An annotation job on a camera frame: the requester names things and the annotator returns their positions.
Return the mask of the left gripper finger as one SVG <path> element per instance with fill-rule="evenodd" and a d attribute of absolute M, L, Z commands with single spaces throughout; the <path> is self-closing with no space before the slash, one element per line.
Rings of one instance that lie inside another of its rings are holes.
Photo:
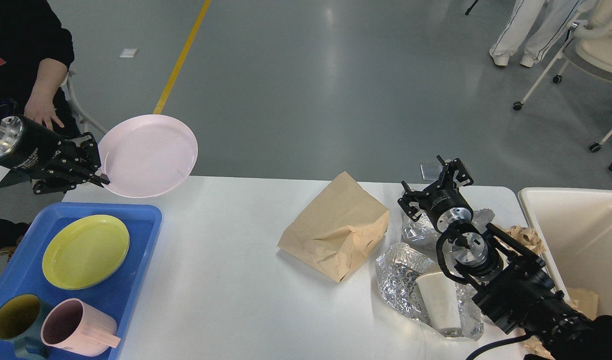
<path fill-rule="evenodd" d="M 91 132 L 61 141 L 61 165 L 80 183 L 90 182 L 99 187 L 110 184 L 101 171 L 98 142 Z"/>
<path fill-rule="evenodd" d="M 88 178 L 73 174 L 52 172 L 47 178 L 39 178 L 32 185 L 34 195 L 66 193 L 73 191 L 78 185 L 89 182 Z"/>

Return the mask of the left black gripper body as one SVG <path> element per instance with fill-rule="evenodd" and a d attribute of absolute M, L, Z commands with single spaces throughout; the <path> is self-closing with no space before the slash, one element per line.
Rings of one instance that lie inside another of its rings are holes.
<path fill-rule="evenodd" d="M 61 146 L 68 144 L 63 137 L 24 116 L 0 119 L 0 166 L 27 174 L 30 178 L 66 180 Z"/>

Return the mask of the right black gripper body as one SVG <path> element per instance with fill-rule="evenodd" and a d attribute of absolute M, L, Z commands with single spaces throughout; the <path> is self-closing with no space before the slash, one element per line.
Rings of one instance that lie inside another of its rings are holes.
<path fill-rule="evenodd" d="M 453 186 L 428 186 L 419 200 L 419 208 L 427 214 L 435 230 L 443 233 L 455 221 L 473 220 L 474 212 L 460 191 Z"/>

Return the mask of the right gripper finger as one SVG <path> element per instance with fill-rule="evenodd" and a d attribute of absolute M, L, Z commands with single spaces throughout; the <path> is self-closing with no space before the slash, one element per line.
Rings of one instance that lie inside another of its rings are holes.
<path fill-rule="evenodd" d="M 441 173 L 436 181 L 437 189 L 456 191 L 475 183 L 461 159 L 445 160 L 441 155 L 437 155 L 436 158 L 442 165 Z"/>
<path fill-rule="evenodd" d="M 418 222 L 425 214 L 426 209 L 424 202 L 426 201 L 425 190 L 413 190 L 406 182 L 400 182 L 403 187 L 403 192 L 400 198 L 397 200 L 398 205 L 404 212 L 404 214 L 411 219 L 414 223 Z"/>

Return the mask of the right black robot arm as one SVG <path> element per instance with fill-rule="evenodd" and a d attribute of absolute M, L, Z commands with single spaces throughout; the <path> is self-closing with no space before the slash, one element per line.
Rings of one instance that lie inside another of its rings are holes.
<path fill-rule="evenodd" d="M 524 331 L 482 346 L 468 358 L 536 337 L 556 360 L 612 360 L 612 316 L 591 320 L 573 309 L 564 292 L 555 291 L 541 257 L 493 223 L 479 231 L 473 209 L 460 193 L 461 187 L 473 184 L 468 170 L 459 158 L 446 161 L 437 155 L 437 160 L 441 173 L 425 189 L 401 183 L 399 206 L 414 222 L 427 215 L 440 235 L 434 250 L 443 275 L 473 286 L 473 302 L 501 331 Z"/>

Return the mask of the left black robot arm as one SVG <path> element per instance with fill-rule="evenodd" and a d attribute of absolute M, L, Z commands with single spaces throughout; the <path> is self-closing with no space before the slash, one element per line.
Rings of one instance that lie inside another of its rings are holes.
<path fill-rule="evenodd" d="M 14 114 L 14 100 L 0 100 L 0 166 L 27 175 L 36 195 L 68 192 L 111 182 L 101 171 L 98 142 L 91 132 L 68 138 Z"/>

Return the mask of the seated person's hand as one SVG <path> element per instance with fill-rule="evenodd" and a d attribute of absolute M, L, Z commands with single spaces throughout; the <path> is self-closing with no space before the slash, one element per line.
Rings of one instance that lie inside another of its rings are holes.
<path fill-rule="evenodd" d="M 24 116 L 49 130 L 56 126 L 63 129 L 63 121 L 59 119 L 53 97 L 47 93 L 32 93 L 24 109 Z"/>

